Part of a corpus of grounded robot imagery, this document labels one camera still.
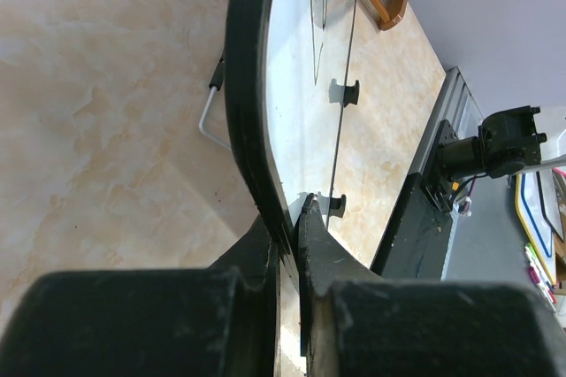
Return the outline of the white whiteboard black frame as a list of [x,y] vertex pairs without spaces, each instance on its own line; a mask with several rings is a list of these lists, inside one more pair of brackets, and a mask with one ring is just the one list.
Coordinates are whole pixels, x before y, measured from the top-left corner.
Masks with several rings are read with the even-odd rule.
[[235,164],[298,276],[309,195],[330,210],[357,0],[229,0],[223,92]]

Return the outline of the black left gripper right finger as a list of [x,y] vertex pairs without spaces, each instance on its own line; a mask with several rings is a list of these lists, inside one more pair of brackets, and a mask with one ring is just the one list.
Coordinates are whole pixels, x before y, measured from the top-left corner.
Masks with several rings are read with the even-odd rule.
[[533,291],[381,278],[328,232],[312,194],[296,234],[308,375],[564,375],[565,334]]

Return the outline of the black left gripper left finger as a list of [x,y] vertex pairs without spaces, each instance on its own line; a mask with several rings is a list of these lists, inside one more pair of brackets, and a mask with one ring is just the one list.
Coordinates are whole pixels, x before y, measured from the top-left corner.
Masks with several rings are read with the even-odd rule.
[[26,292],[4,376],[276,376],[279,253],[261,219],[205,268],[68,271]]

